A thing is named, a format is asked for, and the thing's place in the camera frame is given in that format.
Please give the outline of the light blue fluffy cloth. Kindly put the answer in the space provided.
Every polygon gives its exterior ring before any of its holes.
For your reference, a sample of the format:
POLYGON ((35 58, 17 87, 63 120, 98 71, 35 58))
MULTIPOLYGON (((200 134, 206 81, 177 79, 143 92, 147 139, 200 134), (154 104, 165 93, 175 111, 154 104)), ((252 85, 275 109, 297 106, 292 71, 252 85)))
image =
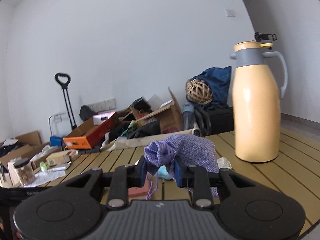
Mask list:
POLYGON ((164 180, 173 180, 174 179, 173 168, 171 165, 160 166, 157 173, 158 173, 158 177, 162 178, 164 180))

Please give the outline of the purple woven drawstring pouch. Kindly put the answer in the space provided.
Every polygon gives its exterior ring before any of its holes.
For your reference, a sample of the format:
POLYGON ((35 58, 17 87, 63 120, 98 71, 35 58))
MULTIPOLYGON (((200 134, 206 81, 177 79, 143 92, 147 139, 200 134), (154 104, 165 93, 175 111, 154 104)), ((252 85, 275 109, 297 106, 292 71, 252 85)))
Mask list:
POLYGON ((176 179, 177 156, 185 166, 201 166, 208 172, 219 172, 214 143, 205 138, 191 134, 176 134, 165 140, 152 141, 144 148, 148 172, 152 175, 156 174, 161 166, 165 166, 172 179, 176 179))

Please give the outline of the clear crumpled plastic bag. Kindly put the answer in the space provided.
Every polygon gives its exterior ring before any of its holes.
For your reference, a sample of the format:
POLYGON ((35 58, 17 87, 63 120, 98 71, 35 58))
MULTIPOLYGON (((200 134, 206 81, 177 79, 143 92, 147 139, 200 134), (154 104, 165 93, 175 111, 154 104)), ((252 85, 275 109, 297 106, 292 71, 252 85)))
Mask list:
POLYGON ((218 164, 219 169, 222 169, 222 168, 227 168, 230 170, 232 169, 232 165, 231 165, 230 161, 225 157, 221 157, 221 158, 217 159, 217 164, 218 164))

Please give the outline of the clear water bottle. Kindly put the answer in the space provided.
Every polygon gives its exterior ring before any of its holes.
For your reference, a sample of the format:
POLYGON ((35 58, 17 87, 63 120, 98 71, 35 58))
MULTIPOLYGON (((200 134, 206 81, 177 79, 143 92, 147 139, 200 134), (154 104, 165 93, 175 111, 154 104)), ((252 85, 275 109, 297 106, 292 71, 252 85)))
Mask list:
POLYGON ((194 114, 194 106, 192 103, 186 102, 183 105, 181 117, 182 117, 181 130, 188 130, 194 127, 195 114, 194 114))

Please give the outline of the open brown cardboard box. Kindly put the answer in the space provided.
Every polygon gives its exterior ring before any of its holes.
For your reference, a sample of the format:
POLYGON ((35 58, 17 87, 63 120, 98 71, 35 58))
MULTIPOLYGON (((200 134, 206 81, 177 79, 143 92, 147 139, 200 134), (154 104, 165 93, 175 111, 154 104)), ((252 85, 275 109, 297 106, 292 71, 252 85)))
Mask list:
POLYGON ((162 134, 175 133, 181 130, 181 109, 170 87, 168 87, 168 90, 171 95, 171 102, 165 103, 164 106, 151 113, 138 110, 133 103, 131 104, 130 111, 140 127, 155 120, 159 121, 162 134))

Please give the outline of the black suitcase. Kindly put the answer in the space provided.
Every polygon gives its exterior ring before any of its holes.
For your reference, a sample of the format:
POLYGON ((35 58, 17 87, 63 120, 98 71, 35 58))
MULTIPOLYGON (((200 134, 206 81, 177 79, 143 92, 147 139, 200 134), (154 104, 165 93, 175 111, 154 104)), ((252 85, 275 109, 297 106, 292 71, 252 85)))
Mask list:
POLYGON ((230 107, 208 111, 195 107, 194 114, 203 137, 234 131, 234 115, 230 107))

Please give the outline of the orange cardboard box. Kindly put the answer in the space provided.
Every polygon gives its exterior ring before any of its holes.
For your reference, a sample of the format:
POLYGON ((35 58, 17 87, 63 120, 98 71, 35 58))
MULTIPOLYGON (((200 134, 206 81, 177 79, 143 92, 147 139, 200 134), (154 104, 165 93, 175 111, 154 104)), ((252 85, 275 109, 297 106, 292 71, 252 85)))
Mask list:
POLYGON ((87 150, 99 144, 119 122, 115 111, 94 115, 63 138, 68 149, 87 150))

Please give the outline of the small yellow carton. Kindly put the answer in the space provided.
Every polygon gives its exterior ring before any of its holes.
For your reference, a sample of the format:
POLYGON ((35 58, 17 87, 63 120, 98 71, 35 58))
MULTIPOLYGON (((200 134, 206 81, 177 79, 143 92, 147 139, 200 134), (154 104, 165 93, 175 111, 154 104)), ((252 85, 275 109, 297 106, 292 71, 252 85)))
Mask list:
POLYGON ((46 158, 46 161, 49 166, 65 164, 65 163, 68 163, 70 160, 71 159, 69 157, 68 151, 52 153, 46 158))

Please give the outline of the woven rattan ball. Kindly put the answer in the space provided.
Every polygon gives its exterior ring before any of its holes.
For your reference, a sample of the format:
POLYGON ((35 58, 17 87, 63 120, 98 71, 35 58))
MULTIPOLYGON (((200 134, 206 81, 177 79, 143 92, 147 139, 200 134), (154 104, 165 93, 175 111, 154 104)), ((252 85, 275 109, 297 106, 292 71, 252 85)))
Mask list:
POLYGON ((206 105, 213 101, 212 90, 204 80, 188 80, 185 84, 185 92, 187 99, 193 103, 206 105))

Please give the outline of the blue storage box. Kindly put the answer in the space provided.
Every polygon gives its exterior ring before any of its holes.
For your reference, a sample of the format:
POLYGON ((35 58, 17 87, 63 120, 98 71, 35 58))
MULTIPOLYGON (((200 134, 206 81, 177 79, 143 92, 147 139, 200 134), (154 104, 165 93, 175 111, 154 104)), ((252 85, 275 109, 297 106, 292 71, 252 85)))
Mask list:
POLYGON ((50 145, 62 147, 63 146, 63 136, 52 135, 50 137, 50 145))

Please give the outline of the dark blue bag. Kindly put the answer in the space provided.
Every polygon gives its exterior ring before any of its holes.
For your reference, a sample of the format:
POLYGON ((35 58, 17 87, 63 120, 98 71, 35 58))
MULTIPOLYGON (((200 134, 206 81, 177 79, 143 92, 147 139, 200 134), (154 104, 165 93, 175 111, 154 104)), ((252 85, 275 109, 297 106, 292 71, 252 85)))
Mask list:
POLYGON ((204 70, 197 76, 190 79, 190 82, 195 80, 203 81, 210 89, 209 98, 204 103, 195 102, 194 99, 187 99, 194 102, 196 106, 204 110, 214 110, 218 108, 228 108, 228 93, 231 84, 232 67, 225 68, 211 67, 204 70))

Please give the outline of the cream thermos jug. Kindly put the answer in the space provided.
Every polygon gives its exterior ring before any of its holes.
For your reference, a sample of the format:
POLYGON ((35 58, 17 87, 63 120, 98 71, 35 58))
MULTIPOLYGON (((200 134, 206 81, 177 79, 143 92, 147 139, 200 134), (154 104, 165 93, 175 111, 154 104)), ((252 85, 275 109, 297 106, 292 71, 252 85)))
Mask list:
POLYGON ((288 83, 283 55, 272 51, 272 43, 246 41, 234 46, 236 61, 232 102, 235 130, 235 155, 249 163, 276 159, 280 142, 280 100, 288 83), (284 82, 277 86, 266 59, 278 58, 284 82))

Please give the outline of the clear jar with snacks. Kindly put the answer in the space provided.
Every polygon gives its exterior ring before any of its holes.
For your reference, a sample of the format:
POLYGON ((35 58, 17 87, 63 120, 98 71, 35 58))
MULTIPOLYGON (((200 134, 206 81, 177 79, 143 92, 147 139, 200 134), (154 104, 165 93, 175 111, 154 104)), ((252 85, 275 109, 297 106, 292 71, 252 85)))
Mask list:
POLYGON ((14 169, 22 186, 29 185, 35 181, 35 174, 28 158, 15 161, 14 169))

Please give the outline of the white wall socket strip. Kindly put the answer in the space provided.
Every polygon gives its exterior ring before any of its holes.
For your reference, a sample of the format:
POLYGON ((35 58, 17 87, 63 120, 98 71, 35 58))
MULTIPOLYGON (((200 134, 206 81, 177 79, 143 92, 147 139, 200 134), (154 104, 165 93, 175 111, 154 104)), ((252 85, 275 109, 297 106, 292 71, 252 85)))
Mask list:
POLYGON ((94 103, 89 103, 88 107, 96 113, 111 111, 116 109, 116 99, 111 98, 94 103))

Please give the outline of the white wall switch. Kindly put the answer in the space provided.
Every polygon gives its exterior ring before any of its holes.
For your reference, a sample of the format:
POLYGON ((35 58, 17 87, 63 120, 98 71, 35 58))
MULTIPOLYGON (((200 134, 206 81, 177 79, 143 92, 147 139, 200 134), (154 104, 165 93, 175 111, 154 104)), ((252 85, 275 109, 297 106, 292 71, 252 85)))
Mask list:
POLYGON ((226 9, 225 12, 227 17, 235 17, 235 12, 233 9, 226 9))

